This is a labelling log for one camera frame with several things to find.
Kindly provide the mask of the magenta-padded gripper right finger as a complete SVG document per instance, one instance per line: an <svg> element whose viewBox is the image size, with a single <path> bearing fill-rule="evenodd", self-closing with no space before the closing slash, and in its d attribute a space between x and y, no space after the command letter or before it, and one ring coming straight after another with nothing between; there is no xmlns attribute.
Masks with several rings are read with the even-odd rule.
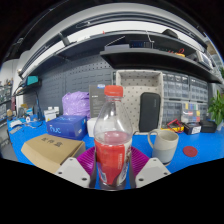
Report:
<svg viewBox="0 0 224 224"><path fill-rule="evenodd" d="M131 188L140 188L170 175L158 158L149 158L135 147L131 148L129 181Z"/></svg>

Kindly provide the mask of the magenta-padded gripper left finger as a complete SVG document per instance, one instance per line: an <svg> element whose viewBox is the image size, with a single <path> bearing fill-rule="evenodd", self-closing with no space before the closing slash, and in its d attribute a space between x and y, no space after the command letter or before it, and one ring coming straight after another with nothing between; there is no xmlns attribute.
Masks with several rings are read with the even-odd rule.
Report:
<svg viewBox="0 0 224 224"><path fill-rule="evenodd" d="M96 184L95 148L91 147L77 158L69 157L55 174L84 188L94 188Z"/></svg>

